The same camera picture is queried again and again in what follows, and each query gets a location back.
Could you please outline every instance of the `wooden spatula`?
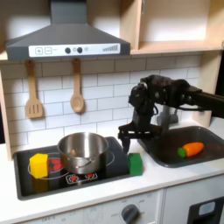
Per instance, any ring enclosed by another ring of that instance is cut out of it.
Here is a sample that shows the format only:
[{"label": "wooden spatula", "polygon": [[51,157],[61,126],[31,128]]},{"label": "wooden spatula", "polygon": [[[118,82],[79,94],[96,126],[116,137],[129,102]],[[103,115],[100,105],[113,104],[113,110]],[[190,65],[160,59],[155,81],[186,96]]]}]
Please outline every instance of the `wooden spatula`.
[{"label": "wooden spatula", "polygon": [[71,99],[71,107],[74,112],[80,113],[84,109],[84,100],[81,95],[81,61],[73,60],[73,97]]},{"label": "wooden spatula", "polygon": [[30,91],[30,99],[25,105],[25,112],[29,118],[41,117],[43,115],[43,107],[37,98],[36,81],[35,81],[35,63],[32,60],[25,62],[28,73],[28,85]]}]

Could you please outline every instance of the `orange carrot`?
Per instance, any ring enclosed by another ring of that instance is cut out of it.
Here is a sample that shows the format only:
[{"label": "orange carrot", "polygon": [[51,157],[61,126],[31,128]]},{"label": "orange carrot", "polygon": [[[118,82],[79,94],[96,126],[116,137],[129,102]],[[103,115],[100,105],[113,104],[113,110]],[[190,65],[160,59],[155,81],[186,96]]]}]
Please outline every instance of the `orange carrot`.
[{"label": "orange carrot", "polygon": [[205,145],[203,143],[187,143],[182,148],[178,148],[178,154],[182,158],[189,158],[199,154]]}]

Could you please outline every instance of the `yellow sponge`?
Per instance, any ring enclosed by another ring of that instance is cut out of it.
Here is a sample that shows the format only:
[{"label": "yellow sponge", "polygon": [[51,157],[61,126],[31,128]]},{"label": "yellow sponge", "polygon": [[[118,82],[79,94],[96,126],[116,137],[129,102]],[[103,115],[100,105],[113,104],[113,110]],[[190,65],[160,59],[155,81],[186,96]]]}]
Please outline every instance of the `yellow sponge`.
[{"label": "yellow sponge", "polygon": [[48,155],[36,154],[30,158],[31,175],[35,179],[42,179],[48,176]]}]

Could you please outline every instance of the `cooktop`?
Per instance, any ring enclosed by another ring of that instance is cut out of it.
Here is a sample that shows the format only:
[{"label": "cooktop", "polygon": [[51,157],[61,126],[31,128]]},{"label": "cooktop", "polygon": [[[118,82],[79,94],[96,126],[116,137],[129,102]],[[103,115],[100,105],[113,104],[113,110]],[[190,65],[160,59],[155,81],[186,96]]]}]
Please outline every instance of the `cooktop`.
[{"label": "cooktop", "polygon": [[[109,151],[105,170],[86,175],[69,173],[63,168],[57,145],[15,153],[17,197],[20,200],[30,200],[130,177],[128,156],[123,153],[122,146],[113,137],[106,139]],[[36,153],[46,153],[49,156],[49,175],[46,178],[35,179],[31,175],[30,158]]]}]

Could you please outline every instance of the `sink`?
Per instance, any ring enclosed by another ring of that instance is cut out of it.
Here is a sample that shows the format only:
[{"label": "sink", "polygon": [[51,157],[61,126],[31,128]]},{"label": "sink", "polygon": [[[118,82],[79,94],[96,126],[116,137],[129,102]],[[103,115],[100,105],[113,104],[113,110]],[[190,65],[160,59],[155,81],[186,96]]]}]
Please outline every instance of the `sink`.
[{"label": "sink", "polygon": [[[224,140],[199,126],[170,129],[160,138],[142,139],[138,142],[158,164],[169,168],[224,158]],[[195,157],[180,157],[178,148],[192,142],[202,142],[205,145],[204,150]]]}]

